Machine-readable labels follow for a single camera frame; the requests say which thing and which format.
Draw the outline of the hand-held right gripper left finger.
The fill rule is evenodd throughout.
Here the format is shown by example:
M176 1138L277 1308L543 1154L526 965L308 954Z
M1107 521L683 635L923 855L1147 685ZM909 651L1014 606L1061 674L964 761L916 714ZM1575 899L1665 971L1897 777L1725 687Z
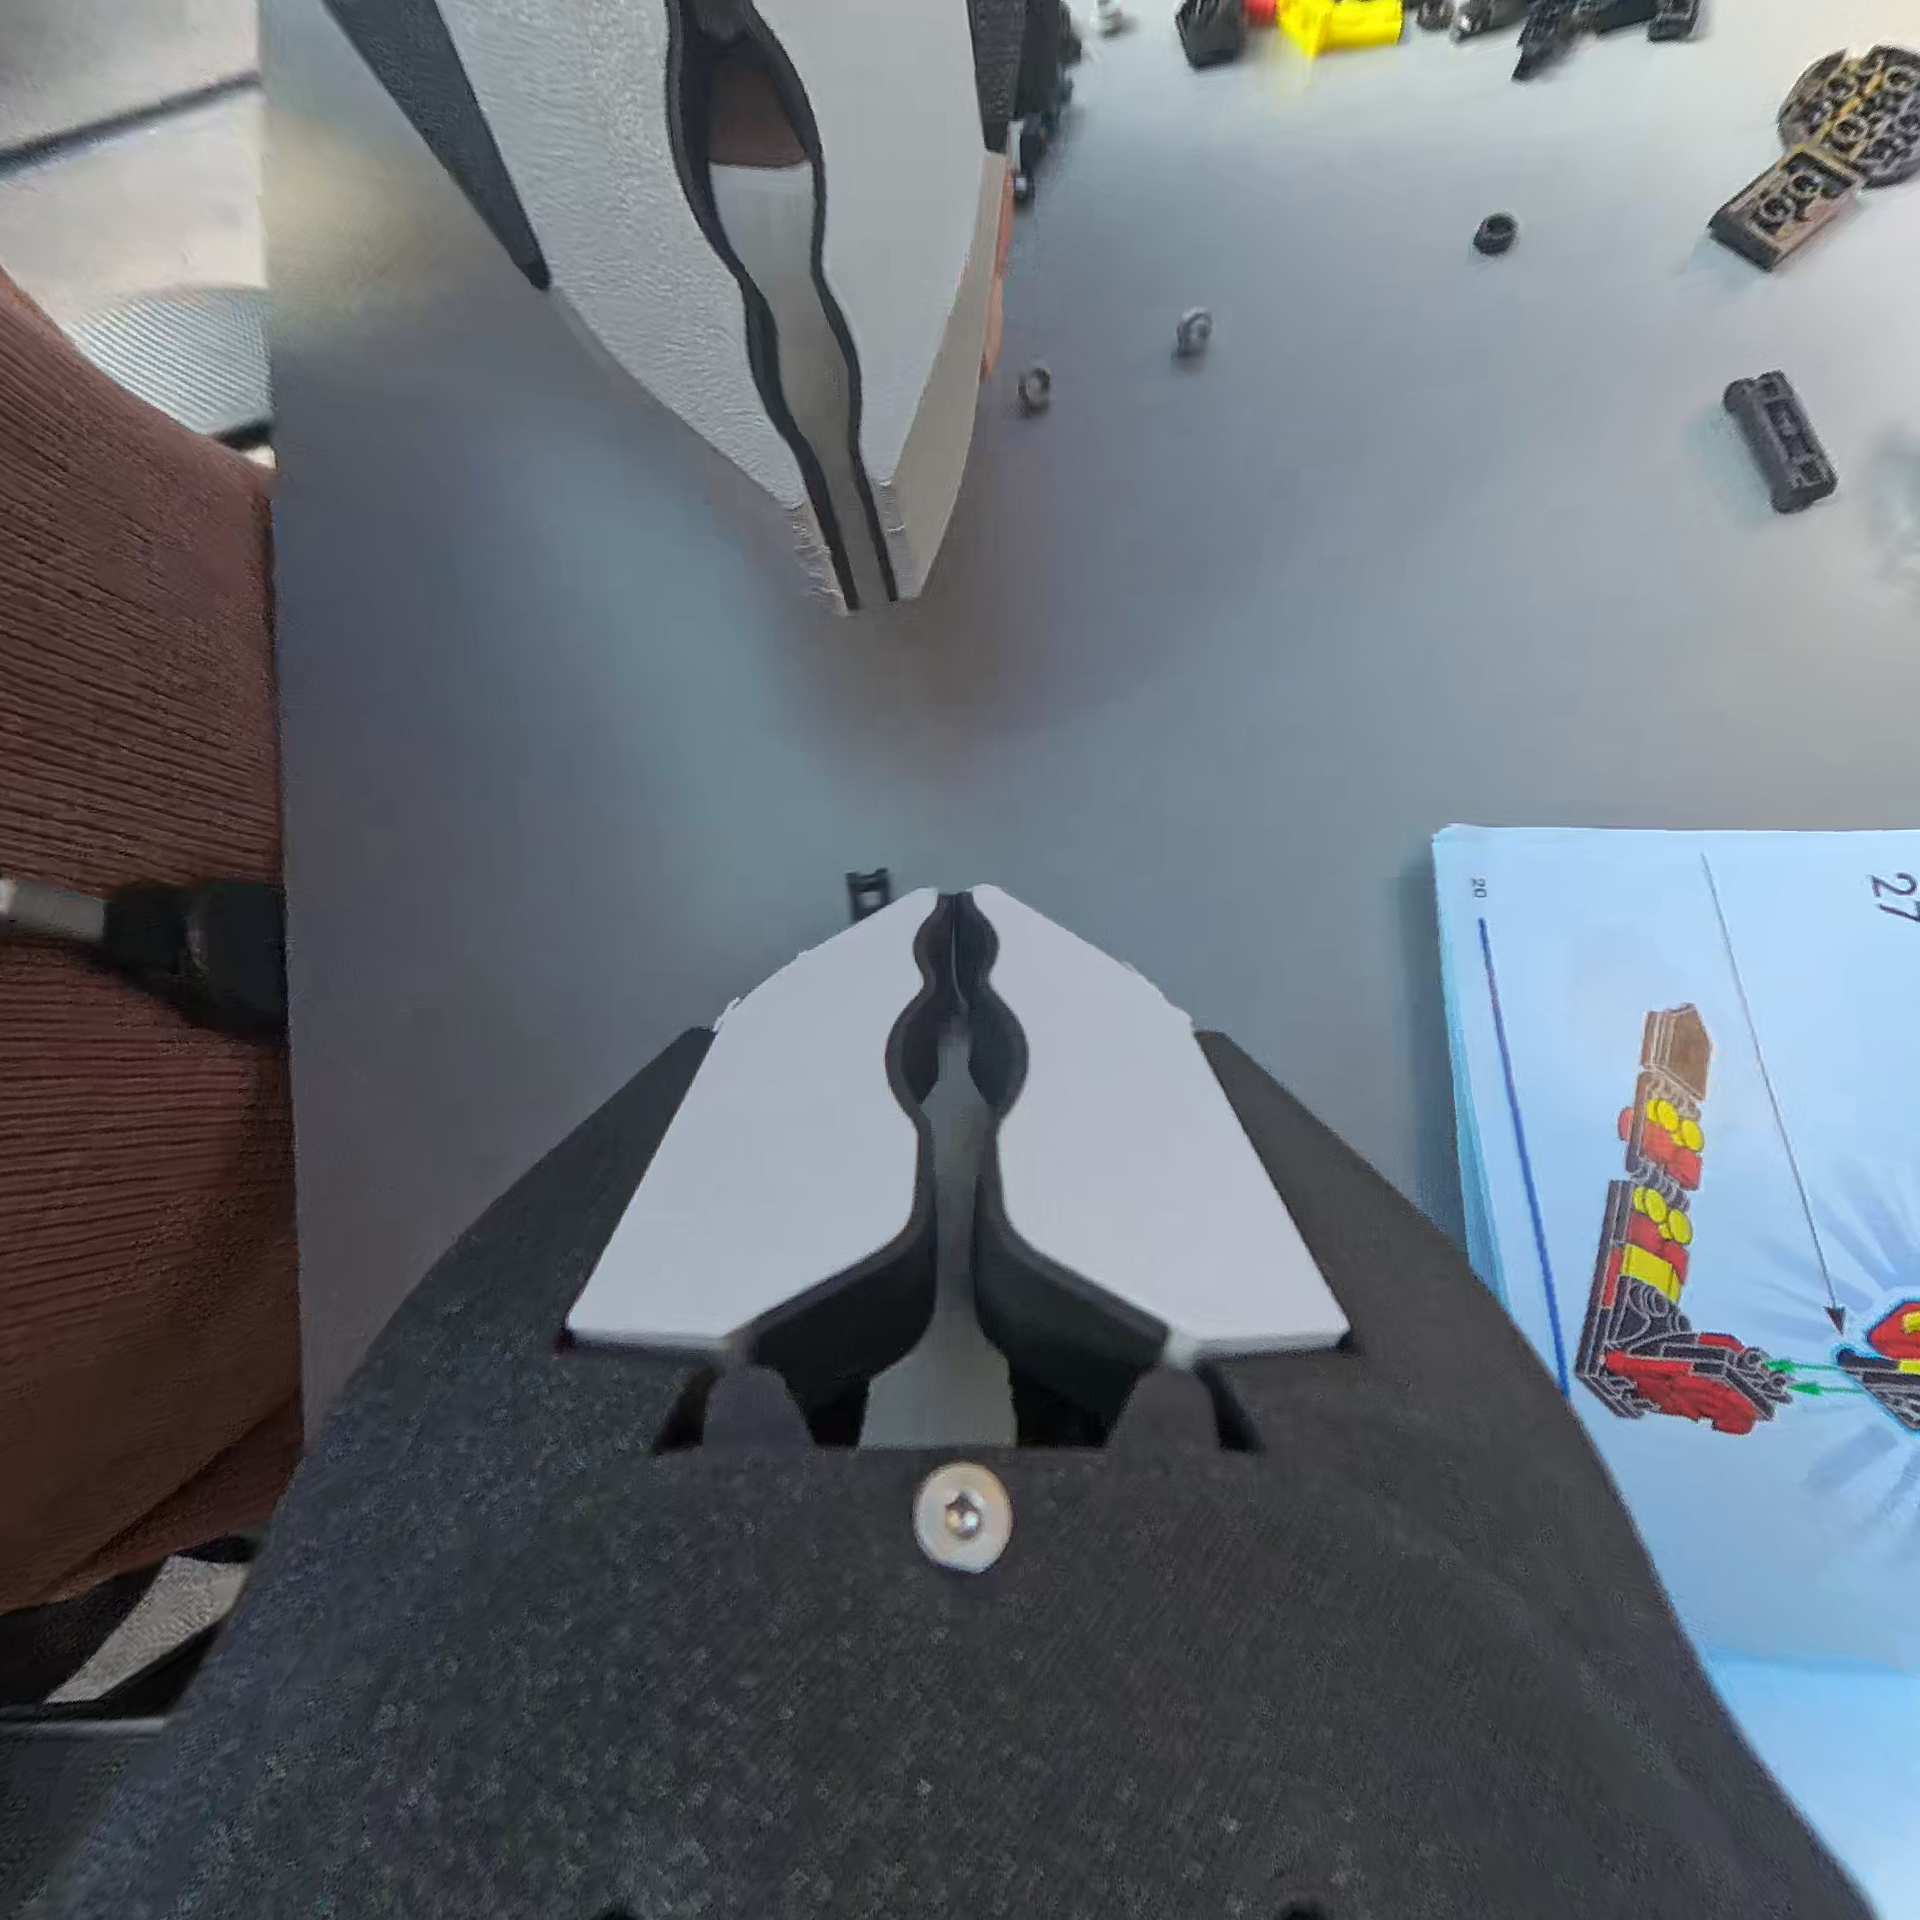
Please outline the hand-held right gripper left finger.
M937 889L904 894L713 1021L566 1310L573 1345L773 1365L779 1331L911 1249L929 1207L943 907Z

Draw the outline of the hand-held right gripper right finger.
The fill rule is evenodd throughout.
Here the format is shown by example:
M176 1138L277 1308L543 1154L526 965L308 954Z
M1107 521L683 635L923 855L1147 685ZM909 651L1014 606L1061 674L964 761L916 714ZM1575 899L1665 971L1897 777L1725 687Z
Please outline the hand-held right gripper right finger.
M960 899L991 1113L980 1318L1039 1374L1324 1353L1350 1331L1185 1011L996 884Z

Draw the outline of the grey desk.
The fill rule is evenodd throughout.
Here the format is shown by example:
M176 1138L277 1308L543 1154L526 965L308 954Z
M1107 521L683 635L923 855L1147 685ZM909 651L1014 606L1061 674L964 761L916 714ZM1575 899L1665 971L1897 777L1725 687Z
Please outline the grey desk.
M499 253L320 4L263 4L304 1413L637 1067L991 879L1455 1231L1443 825L1915 828L1915 183L1708 236L1915 4L1195 75L1087 62L923 596L833 615ZM1781 371L1838 491L1775 515Z

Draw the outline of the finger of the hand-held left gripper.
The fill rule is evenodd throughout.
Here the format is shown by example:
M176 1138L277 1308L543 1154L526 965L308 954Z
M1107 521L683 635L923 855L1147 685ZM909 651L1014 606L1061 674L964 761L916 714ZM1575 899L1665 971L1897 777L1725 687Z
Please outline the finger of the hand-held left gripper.
M960 3L707 4L703 222L837 606L920 595L991 335L1003 151Z
M543 255L606 356L773 501L814 590L860 590L815 461L763 391L769 315L688 190L683 4L451 3L443 19Z

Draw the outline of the light blue instruction booklet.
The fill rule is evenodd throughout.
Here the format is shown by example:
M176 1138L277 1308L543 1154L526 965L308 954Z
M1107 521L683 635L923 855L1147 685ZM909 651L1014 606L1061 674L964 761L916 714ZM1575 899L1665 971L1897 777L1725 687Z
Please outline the light blue instruction booklet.
M1729 1715L1918 1913L1918 833L1430 841L1469 1258Z

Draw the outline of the round dark toy plate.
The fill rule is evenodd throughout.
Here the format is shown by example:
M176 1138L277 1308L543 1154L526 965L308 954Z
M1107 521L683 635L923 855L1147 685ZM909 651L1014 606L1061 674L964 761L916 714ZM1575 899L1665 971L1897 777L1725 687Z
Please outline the round dark toy plate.
M1775 131L1782 148L1820 148L1862 188L1915 178L1918 53L1884 44L1814 59L1782 97Z

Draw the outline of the black toy brick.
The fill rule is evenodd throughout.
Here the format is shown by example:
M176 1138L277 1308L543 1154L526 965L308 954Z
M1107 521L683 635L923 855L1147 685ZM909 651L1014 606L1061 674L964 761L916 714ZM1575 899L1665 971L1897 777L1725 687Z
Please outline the black toy brick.
M1727 381L1720 406L1734 420L1775 515L1803 513L1838 491L1833 459L1784 373Z

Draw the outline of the long black toy beam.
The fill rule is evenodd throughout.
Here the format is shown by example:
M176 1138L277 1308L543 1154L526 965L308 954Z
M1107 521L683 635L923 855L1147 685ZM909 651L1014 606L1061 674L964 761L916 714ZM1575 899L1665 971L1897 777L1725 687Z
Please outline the long black toy beam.
M1454 44L1518 33L1510 81L1531 82L1561 65L1584 39L1643 29L1647 42L1694 37L1702 3L1457 3L1445 21Z

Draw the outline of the yellow toy brick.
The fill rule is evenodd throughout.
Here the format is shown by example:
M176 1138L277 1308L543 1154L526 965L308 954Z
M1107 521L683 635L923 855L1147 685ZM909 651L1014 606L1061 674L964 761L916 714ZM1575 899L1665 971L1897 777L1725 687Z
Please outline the yellow toy brick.
M1278 3L1278 29L1307 59L1396 46L1406 4L1390 0Z

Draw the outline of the brown toy plate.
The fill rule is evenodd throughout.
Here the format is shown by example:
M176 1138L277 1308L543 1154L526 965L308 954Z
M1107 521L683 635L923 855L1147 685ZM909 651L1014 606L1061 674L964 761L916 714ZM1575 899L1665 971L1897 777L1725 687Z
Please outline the brown toy plate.
M1749 265L1775 273L1830 229L1860 191L1855 166L1812 145L1789 146L1713 210L1708 236Z

